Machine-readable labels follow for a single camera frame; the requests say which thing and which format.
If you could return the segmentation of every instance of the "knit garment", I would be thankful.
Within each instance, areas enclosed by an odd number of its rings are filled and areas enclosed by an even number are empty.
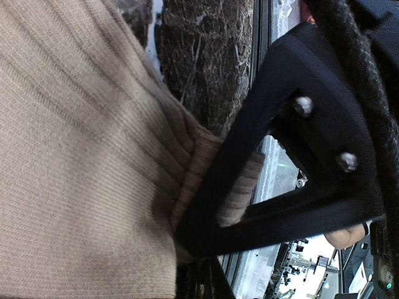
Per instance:
[[[0,41],[0,296],[173,298],[171,218],[221,141],[106,0],[2,0]],[[261,167],[254,154],[221,225]]]

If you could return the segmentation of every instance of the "metal bolt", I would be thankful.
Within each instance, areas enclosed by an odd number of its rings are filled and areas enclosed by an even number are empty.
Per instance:
[[[301,117],[309,117],[313,111],[313,101],[309,97],[295,99],[294,109]]]
[[[346,152],[337,156],[337,162],[346,173],[355,171],[358,166],[357,157],[354,154]]]

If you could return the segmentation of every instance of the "braided cable sleeve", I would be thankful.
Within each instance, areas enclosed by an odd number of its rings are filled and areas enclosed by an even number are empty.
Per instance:
[[[345,0],[305,0],[312,15],[334,48],[355,91],[376,152],[378,180],[387,215],[388,238],[399,285],[399,128],[388,99],[370,42],[359,30]],[[399,298],[399,287],[395,288]]]

